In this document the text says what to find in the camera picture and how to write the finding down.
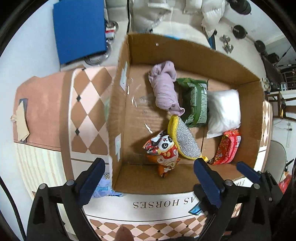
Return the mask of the long blue snack packet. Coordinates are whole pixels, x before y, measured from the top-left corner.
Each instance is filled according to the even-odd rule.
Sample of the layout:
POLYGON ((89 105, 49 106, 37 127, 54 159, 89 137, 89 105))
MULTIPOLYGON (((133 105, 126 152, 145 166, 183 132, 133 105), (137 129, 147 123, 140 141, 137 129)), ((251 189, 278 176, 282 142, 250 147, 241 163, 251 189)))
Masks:
POLYGON ((201 201, 198 201, 197 204, 189 210, 189 214, 198 216, 201 213, 203 213, 203 210, 201 209, 201 201))

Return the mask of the red snack bag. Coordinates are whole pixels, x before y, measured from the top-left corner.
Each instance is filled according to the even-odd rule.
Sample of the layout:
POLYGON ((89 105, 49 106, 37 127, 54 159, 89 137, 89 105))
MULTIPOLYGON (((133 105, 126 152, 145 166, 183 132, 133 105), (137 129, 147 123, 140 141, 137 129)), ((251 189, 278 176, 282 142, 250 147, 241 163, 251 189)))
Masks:
POLYGON ((232 162, 240 145, 240 141, 241 135, 239 129, 224 132, 216 154, 209 163, 211 165, 221 165, 232 162))

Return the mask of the yellow silver scrub sponge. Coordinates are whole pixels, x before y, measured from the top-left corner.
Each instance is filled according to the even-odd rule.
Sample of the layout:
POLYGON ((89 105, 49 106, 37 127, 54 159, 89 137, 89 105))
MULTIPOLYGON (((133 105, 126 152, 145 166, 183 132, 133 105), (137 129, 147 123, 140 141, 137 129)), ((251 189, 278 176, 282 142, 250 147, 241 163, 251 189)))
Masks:
POLYGON ((205 162, 208 162, 208 158, 202 156, 201 150, 182 119, 177 115, 172 115, 167 128, 168 135, 172 138, 177 146, 178 153, 189 160, 196 160, 202 158, 205 162))

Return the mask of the light blue tissue packet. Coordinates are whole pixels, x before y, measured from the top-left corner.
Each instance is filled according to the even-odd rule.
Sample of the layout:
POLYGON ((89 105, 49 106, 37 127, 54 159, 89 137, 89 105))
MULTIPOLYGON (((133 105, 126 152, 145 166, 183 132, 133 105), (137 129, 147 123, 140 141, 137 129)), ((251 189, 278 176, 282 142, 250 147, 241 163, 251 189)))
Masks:
POLYGON ((101 198, 108 196, 123 197, 124 195, 112 189, 111 175, 110 173, 105 172, 97 187, 95 188, 95 191, 92 194, 92 198, 101 198))

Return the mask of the orange panda snack bag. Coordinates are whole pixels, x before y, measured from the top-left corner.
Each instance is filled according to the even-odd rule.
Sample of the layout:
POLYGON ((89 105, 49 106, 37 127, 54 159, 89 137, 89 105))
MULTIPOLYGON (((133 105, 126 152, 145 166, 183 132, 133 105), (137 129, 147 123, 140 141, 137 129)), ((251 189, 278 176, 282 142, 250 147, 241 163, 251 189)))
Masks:
POLYGON ((147 159, 158 165, 158 173, 162 178, 175 169, 180 161, 177 146, 166 130, 149 139, 142 148, 147 153, 147 159))

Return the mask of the white pillow packet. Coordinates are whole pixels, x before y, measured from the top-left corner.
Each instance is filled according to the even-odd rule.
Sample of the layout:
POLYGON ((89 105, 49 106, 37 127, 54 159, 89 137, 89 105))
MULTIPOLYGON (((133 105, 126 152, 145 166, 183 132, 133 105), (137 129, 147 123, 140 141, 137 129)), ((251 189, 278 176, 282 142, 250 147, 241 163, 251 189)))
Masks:
POLYGON ((207 138, 215 138, 241 125, 239 93, 235 89, 209 91, 207 138))

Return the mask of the green snack bag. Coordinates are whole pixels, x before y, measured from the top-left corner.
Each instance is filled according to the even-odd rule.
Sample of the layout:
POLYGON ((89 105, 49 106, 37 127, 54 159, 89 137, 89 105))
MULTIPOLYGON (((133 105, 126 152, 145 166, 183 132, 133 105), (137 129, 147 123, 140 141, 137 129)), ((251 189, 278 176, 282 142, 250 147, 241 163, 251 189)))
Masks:
POLYGON ((199 128, 207 124, 208 83, 192 78, 177 78, 180 106, 185 109, 182 121, 189 128, 199 128))

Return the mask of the lilac cloth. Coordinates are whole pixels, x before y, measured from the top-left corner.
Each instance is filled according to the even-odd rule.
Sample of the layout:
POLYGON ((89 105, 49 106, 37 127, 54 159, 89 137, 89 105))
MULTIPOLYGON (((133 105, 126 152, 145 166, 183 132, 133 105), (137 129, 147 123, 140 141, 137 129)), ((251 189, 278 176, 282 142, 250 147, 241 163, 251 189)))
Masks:
POLYGON ((155 104, 158 108, 170 112, 172 115, 181 116, 185 109, 180 107, 174 83, 177 80, 177 72, 172 61, 153 66, 148 75, 149 82, 155 96, 155 104))

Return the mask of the grey round chair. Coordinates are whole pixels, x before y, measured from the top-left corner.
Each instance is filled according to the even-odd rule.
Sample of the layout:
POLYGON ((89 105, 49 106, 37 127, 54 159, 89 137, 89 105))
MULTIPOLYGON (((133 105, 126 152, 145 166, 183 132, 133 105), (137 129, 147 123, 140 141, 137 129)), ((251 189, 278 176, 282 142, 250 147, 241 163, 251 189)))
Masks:
POLYGON ((277 184, 283 176, 286 160, 287 153, 284 146, 278 141, 271 140, 264 172, 269 172, 277 184))

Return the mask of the wooden chair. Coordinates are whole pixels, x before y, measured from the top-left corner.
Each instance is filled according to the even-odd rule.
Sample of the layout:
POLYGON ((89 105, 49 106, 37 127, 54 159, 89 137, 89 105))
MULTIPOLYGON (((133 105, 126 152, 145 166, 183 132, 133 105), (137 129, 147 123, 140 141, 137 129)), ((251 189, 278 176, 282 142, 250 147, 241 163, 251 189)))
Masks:
POLYGON ((295 90, 276 91, 265 95, 273 109, 273 118, 295 122, 295 90))

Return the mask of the cardboard box with printed side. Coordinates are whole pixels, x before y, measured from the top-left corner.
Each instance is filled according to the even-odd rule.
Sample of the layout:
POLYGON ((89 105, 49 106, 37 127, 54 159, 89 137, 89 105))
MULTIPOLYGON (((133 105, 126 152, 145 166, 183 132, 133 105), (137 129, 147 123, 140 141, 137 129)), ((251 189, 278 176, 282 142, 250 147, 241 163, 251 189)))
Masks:
POLYGON ((212 164, 236 180, 254 167, 262 136, 259 78, 232 58, 186 40, 129 34, 110 98, 112 188, 132 194, 190 192, 194 160, 214 159, 225 132, 239 133, 230 162, 212 164))

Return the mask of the checkered table cloth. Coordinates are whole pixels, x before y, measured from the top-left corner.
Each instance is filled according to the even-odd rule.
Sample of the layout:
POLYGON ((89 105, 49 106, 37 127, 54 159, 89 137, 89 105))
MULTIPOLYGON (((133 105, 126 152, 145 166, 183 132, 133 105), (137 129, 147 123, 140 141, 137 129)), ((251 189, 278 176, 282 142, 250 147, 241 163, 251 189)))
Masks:
MULTIPOLYGON (((58 126, 60 106, 55 104, 46 108, 44 119, 51 119, 53 140, 47 141, 44 133, 38 134, 37 128, 29 125, 30 136, 26 143, 15 141, 17 161, 23 182, 30 197, 34 197, 38 186, 61 185, 67 179, 76 178, 91 163, 100 157, 109 160, 108 134, 106 122, 94 126, 89 117, 90 106, 79 99, 81 93, 91 93, 92 105, 97 106, 100 116, 107 116, 111 83, 116 67, 103 66, 59 72, 44 78, 32 77, 16 91, 15 105, 28 99, 23 90, 30 84, 43 86, 54 83, 55 89, 47 91, 49 96, 61 96, 65 81, 71 82, 68 95, 70 109, 67 134, 69 136, 70 163, 62 159, 60 147, 60 128, 58 126)), ((87 214, 95 232, 102 240, 112 240, 120 226, 127 227, 136 240, 165 240, 177 237, 196 237, 205 224, 203 214, 192 215, 186 208, 195 205, 196 198, 189 194, 166 194, 144 197, 105 194, 91 199, 92 211, 87 214)))

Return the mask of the chrome dumbbells pair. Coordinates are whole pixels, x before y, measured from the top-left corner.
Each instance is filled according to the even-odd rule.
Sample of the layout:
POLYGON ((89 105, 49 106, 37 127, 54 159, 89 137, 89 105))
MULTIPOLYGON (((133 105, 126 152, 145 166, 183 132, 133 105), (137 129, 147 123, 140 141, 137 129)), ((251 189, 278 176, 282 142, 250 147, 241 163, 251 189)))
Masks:
POLYGON ((223 49, 227 54, 232 53, 234 46, 230 43, 230 37, 227 35, 223 35, 220 38, 220 41, 223 42, 223 49))

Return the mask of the white padded chair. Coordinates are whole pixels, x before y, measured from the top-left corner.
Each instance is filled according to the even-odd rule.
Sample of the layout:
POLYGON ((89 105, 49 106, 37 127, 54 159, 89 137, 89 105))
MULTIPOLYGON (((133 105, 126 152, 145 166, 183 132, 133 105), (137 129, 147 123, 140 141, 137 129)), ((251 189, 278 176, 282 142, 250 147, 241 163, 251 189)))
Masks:
POLYGON ((152 29, 154 34, 165 35, 176 39, 192 41, 210 48, 206 36, 188 24, 178 22, 161 22, 152 29))

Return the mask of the blue folded mat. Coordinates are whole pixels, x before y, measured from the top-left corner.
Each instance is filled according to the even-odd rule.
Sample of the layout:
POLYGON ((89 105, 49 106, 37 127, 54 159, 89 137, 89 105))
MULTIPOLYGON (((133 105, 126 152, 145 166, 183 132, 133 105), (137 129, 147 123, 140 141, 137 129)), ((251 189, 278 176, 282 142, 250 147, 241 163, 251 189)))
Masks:
POLYGON ((60 1, 53 22, 61 65, 107 51, 104 1, 60 1))

